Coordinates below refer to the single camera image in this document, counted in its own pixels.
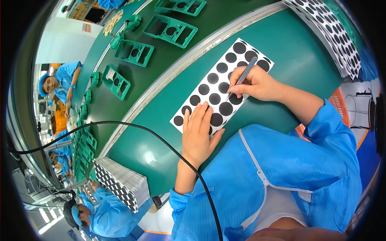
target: white shirt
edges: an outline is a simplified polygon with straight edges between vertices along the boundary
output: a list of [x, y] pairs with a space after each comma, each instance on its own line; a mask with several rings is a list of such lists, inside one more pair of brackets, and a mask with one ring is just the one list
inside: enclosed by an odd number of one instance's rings
[[257, 216], [257, 222], [253, 233], [269, 227], [273, 222], [282, 218], [290, 217], [298, 221], [301, 225], [307, 228], [291, 191], [276, 189], [267, 186], [267, 198]]

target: stack of sticker sheets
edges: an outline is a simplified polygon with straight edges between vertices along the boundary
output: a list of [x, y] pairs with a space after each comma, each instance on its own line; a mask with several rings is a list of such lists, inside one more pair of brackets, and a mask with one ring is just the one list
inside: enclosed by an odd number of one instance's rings
[[150, 198], [147, 178], [112, 159], [96, 158], [94, 170], [101, 185], [112, 191], [134, 213]]
[[322, 0], [282, 0], [318, 36], [334, 60], [340, 75], [358, 78], [359, 54], [339, 19]]

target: white sticker sheet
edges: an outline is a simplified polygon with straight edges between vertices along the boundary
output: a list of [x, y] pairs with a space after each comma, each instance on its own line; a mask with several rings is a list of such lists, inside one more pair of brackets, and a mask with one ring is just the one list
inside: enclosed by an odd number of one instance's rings
[[238, 99], [233, 94], [225, 101], [228, 97], [229, 78], [233, 70], [236, 67], [247, 66], [253, 57], [257, 57], [256, 65], [266, 72], [269, 72], [274, 65], [272, 60], [255, 47], [238, 38], [201, 80], [172, 117], [170, 123], [182, 133], [185, 110], [188, 109], [192, 113], [198, 103], [203, 104], [207, 101], [209, 106], [213, 107], [209, 130], [209, 137], [213, 137], [249, 97], [244, 94]]
[[359, 54], [343, 25], [322, 0], [282, 0], [318, 36], [342, 77], [358, 78]]

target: person's right hand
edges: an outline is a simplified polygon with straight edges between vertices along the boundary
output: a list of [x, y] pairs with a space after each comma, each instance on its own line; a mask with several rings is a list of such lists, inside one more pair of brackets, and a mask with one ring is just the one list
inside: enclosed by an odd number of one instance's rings
[[98, 187], [101, 187], [101, 185], [99, 183], [97, 183], [96, 181], [92, 181], [90, 183], [91, 187], [94, 189], [94, 191], [98, 188]]
[[242, 84], [236, 85], [246, 66], [237, 67], [230, 76], [228, 93], [235, 93], [238, 98], [242, 94], [248, 94], [261, 101], [276, 101], [280, 95], [281, 83], [277, 82], [267, 72], [254, 65]]
[[70, 118], [70, 111], [67, 111], [64, 113], [64, 116], [66, 119], [69, 119]]

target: orange crate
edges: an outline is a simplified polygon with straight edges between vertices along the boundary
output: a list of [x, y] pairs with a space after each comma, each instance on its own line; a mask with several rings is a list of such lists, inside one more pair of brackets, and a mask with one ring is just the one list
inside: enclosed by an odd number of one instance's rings
[[65, 111], [55, 112], [56, 132], [59, 133], [67, 128], [67, 118], [64, 116]]
[[337, 109], [342, 116], [343, 123], [350, 127], [349, 113], [347, 112], [346, 103], [344, 102], [342, 90], [340, 87], [332, 94], [328, 101]]

